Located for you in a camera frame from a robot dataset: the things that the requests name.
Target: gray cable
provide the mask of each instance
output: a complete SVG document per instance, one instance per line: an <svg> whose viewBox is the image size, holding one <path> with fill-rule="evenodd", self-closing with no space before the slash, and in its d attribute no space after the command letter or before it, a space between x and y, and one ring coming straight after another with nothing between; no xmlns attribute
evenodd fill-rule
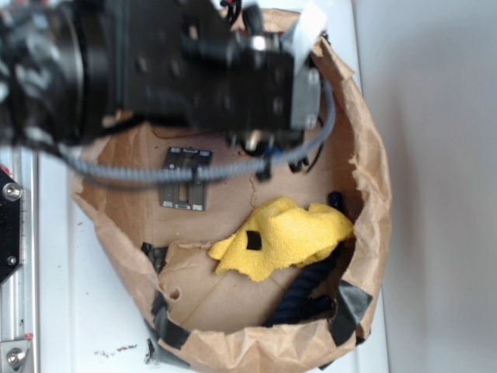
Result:
<svg viewBox="0 0 497 373"><path fill-rule="evenodd" d="M321 146L332 133L336 120L336 108L333 101L332 87L329 82L324 82L323 91L328 110L323 128L306 144L271 157L270 166L286 165L304 159L310 152ZM78 159L70 155L66 149L61 148L60 150L61 157L67 165L83 176L132 183L188 183L193 181L193 179L195 181L216 181L246 173L261 173L267 166L267 159L253 159L246 162L211 166L205 169L199 168L195 172L191 169L132 169L128 167L98 165Z"/></svg>

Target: yellow microfiber towel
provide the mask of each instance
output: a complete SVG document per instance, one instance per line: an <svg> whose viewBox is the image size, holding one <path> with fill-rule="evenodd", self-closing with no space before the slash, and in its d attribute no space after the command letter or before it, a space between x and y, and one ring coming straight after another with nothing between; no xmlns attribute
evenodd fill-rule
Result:
<svg viewBox="0 0 497 373"><path fill-rule="evenodd" d="M234 235L214 243L209 256L220 260L216 274L237 270L259 282L276 269L306 267L327 258L352 234L353 223L335 208L311 204L306 211L281 197L252 212ZM259 240L262 245L248 249L254 246L254 237L255 245Z"/></svg>

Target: black metal bracket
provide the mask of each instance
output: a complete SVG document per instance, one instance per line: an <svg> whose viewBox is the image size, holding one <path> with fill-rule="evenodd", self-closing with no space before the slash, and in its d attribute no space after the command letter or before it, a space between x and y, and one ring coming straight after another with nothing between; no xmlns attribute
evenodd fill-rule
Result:
<svg viewBox="0 0 497 373"><path fill-rule="evenodd" d="M0 284L3 284L21 262L21 196L23 190L0 170Z"/></svg>

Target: white wall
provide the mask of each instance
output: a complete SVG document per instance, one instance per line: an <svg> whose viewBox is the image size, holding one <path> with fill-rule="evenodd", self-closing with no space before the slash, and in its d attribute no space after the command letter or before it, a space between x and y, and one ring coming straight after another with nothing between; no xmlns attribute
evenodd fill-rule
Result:
<svg viewBox="0 0 497 373"><path fill-rule="evenodd" d="M388 149L392 373L497 369L497 2L355 0Z"/></svg>

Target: dark blue rope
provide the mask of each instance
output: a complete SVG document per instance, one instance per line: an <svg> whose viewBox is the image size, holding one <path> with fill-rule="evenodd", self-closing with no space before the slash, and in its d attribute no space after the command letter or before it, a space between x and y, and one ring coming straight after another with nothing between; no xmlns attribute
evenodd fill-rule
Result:
<svg viewBox="0 0 497 373"><path fill-rule="evenodd" d="M342 211L342 195L333 192L328 196L329 204ZM283 299L276 307L273 314L263 326L271 327L278 324L296 324L301 320L332 309L332 300L327 296L311 299L311 292L324 281L329 273L336 267L336 258L339 255L337 247L327 259L313 263L306 267L289 287Z"/></svg>

